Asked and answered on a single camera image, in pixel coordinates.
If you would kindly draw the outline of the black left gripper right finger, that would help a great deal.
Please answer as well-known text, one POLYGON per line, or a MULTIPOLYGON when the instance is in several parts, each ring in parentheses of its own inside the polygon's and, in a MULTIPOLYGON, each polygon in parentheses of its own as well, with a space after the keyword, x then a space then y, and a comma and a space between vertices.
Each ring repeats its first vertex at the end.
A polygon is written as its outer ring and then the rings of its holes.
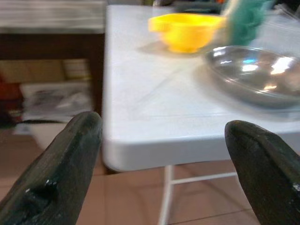
POLYGON ((300 223, 300 157, 277 134, 233 120, 225 143, 239 183, 262 225, 300 223))

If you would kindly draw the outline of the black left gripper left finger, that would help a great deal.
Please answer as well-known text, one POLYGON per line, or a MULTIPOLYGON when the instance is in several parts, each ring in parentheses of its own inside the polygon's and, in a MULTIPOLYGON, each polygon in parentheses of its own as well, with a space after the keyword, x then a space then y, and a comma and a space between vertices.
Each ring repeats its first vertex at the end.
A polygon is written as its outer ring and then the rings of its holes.
POLYGON ((1 200, 1 224, 76 224, 101 141, 102 120, 97 112, 73 117, 1 200))

